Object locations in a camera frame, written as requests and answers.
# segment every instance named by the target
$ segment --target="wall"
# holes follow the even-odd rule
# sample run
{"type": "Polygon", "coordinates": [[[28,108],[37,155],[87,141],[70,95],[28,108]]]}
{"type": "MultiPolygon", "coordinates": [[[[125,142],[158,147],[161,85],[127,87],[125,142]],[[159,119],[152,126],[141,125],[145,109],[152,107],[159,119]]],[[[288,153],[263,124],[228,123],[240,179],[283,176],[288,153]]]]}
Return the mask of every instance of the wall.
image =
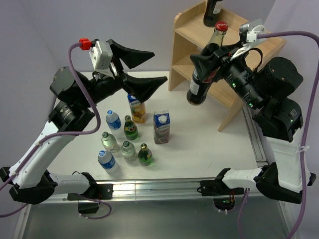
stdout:
{"type": "MultiPolygon", "coordinates": [[[[303,30],[319,35],[318,10],[319,1],[317,0],[276,0],[265,22],[265,26],[273,32],[303,30]]],[[[318,65],[318,47],[313,40],[302,36],[285,37],[285,39],[288,42],[280,55],[292,60],[304,77],[304,82],[292,94],[291,99],[300,104],[305,119],[318,65]]],[[[307,138],[307,145],[310,146],[310,150],[306,153],[306,159],[309,170],[319,176],[319,148],[317,145],[319,140],[319,123],[316,120],[318,117],[319,101],[317,94],[307,138]]],[[[269,158],[272,158],[270,150],[266,150],[266,153],[269,158]]],[[[307,187],[306,213],[299,229],[299,233],[303,239],[317,239],[319,235],[319,228],[316,223],[319,217],[318,191],[318,180],[312,187],[307,187]]],[[[300,206],[290,205],[290,207],[295,218],[297,218],[300,206]]]]}
{"type": "MultiPolygon", "coordinates": [[[[66,64],[67,47],[81,37],[114,39],[135,49],[153,51],[155,57],[137,70],[168,70],[173,20],[200,0],[21,0],[60,66],[66,64]]],[[[225,0],[237,14],[266,19],[275,0],[225,0]]],[[[80,71],[91,71],[88,56],[74,52],[80,71]]]]}
{"type": "MultiPolygon", "coordinates": [[[[0,7],[0,167],[20,159],[41,132],[53,95],[57,65],[18,0],[0,7]]],[[[0,192],[0,214],[17,209],[9,186],[0,192]]],[[[0,238],[9,239],[18,214],[0,219],[0,238]]]]}

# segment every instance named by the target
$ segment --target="white table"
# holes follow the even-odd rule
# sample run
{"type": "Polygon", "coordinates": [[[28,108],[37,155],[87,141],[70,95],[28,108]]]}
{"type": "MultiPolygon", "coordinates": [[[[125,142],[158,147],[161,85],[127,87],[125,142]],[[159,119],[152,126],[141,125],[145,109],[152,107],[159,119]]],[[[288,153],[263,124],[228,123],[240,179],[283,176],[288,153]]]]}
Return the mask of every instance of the white table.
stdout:
{"type": "MultiPolygon", "coordinates": [[[[131,72],[135,77],[167,76],[169,72],[131,72]]],[[[91,73],[85,73],[91,79],[91,73]]],[[[139,138],[132,141],[136,149],[146,143],[152,150],[155,162],[149,167],[128,164],[121,152],[115,154],[120,174],[108,175],[97,161],[103,149],[101,135],[109,131],[105,121],[107,110],[115,111],[124,123],[131,115],[127,94],[116,92],[98,104],[102,125],[98,132],[76,137],[49,166],[50,172],[71,174],[73,171],[89,172],[96,180],[141,180],[172,178],[215,177],[225,167],[253,169],[257,167],[243,113],[223,131],[217,129],[228,113],[227,108],[211,97],[200,106],[186,100],[189,82],[185,81],[169,92],[168,82],[161,86],[146,102],[147,122],[137,124],[139,138]],[[154,111],[169,110],[171,127],[169,143],[156,145],[153,139],[154,111]]],[[[93,129],[93,119],[86,130],[93,129]]],[[[122,145],[125,139],[118,139],[122,145]]]]}

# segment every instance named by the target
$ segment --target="dark glass bottle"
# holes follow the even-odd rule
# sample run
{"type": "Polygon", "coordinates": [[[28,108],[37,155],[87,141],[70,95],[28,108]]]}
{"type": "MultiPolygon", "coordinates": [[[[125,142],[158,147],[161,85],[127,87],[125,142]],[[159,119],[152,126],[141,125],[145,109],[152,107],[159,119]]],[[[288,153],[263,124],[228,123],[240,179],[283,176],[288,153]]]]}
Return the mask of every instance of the dark glass bottle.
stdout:
{"type": "Polygon", "coordinates": [[[129,140],[134,140],[138,137],[138,128],[130,116],[125,116],[124,134],[129,140]]]}
{"type": "Polygon", "coordinates": [[[141,149],[139,151],[139,161],[143,166],[149,166],[153,162],[152,151],[148,148],[146,143],[141,144],[141,149]]]}
{"type": "Polygon", "coordinates": [[[218,21],[223,0],[208,0],[204,15],[204,25],[214,27],[218,21]]]}
{"type": "MultiPolygon", "coordinates": [[[[215,25],[214,33],[208,44],[201,51],[200,55],[210,56],[215,50],[222,46],[224,36],[228,30],[228,24],[219,21],[215,25]]],[[[206,99],[207,92],[213,83],[218,68],[212,71],[207,78],[200,80],[196,68],[194,69],[192,79],[190,81],[189,91],[187,92],[187,100],[192,105],[200,105],[206,99]]]]}

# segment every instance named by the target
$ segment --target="blue label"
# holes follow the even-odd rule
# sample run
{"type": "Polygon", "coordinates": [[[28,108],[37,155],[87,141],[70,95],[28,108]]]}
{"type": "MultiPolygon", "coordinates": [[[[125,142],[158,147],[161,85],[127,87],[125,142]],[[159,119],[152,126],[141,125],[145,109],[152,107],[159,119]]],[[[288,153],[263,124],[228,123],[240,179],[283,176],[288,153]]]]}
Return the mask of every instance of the blue label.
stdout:
{"type": "Polygon", "coordinates": [[[99,156],[103,157],[104,155],[105,155],[105,151],[104,151],[104,150],[101,150],[101,151],[99,152],[99,156]]]}
{"type": "Polygon", "coordinates": [[[101,163],[101,166],[106,169],[111,169],[114,167],[114,165],[115,165],[115,158],[113,155],[112,155],[112,159],[108,163],[101,163]]]}
{"type": "Polygon", "coordinates": [[[116,121],[110,123],[107,122],[110,129],[119,129],[121,127],[121,120],[118,118],[116,121]]]}

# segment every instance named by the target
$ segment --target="green bottle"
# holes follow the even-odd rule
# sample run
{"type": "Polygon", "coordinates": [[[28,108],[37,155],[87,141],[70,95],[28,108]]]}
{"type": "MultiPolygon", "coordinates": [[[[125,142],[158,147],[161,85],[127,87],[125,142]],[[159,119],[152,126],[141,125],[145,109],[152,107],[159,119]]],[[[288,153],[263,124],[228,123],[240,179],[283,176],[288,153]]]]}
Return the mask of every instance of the green bottle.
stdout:
{"type": "Polygon", "coordinates": [[[134,140],[138,137],[138,128],[130,116],[125,116],[124,134],[129,140],[134,140]]]}
{"type": "Polygon", "coordinates": [[[139,161],[143,166],[149,166],[153,162],[152,151],[150,151],[146,143],[141,144],[141,149],[139,151],[139,161]]]}

